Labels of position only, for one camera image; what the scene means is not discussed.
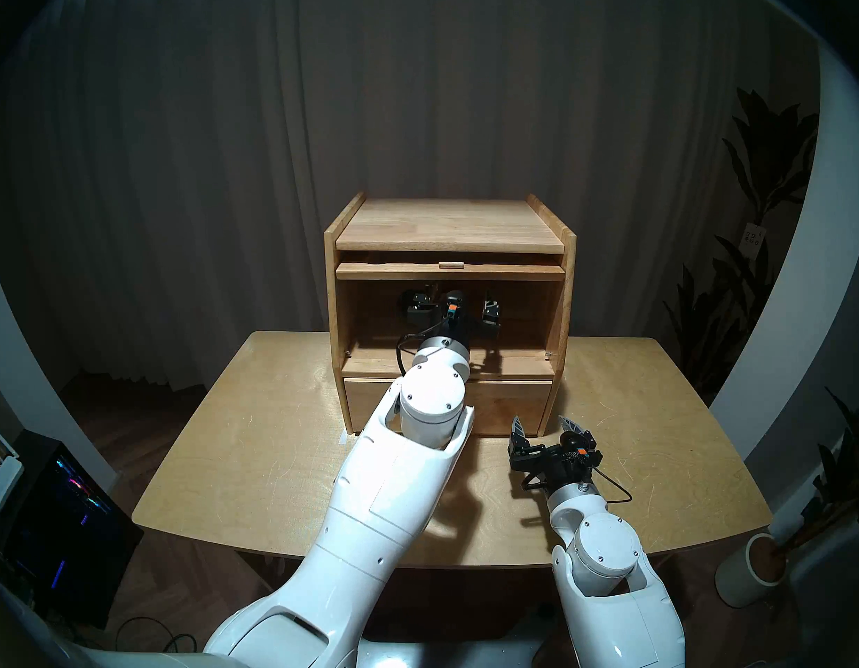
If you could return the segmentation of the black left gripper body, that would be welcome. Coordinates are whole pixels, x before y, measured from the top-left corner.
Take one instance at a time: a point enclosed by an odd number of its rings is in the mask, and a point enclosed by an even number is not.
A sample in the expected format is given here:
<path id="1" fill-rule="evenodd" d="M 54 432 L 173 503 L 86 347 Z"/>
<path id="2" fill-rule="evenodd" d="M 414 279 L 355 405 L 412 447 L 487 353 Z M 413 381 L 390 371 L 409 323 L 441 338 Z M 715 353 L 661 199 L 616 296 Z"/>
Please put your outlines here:
<path id="1" fill-rule="evenodd" d="M 436 319 L 409 319 L 409 324 L 418 331 L 414 337 L 428 339 L 429 337 L 448 337 L 461 344 L 469 344 L 473 339 L 495 340 L 500 328 L 481 328 L 479 318 L 466 311 L 465 307 L 438 307 Z"/>

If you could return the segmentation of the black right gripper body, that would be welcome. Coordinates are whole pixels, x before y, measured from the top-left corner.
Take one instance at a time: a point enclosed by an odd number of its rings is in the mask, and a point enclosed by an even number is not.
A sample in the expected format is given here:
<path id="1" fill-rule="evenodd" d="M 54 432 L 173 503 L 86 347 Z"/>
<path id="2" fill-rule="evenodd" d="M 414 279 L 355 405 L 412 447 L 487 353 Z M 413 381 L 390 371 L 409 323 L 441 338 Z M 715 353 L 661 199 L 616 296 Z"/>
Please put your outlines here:
<path id="1" fill-rule="evenodd" d="M 509 455 L 511 470 L 525 473 L 520 483 L 523 491 L 543 490 L 554 493 L 566 485 L 586 490 L 592 483 L 592 471 L 600 466 L 600 451 L 529 450 Z"/>

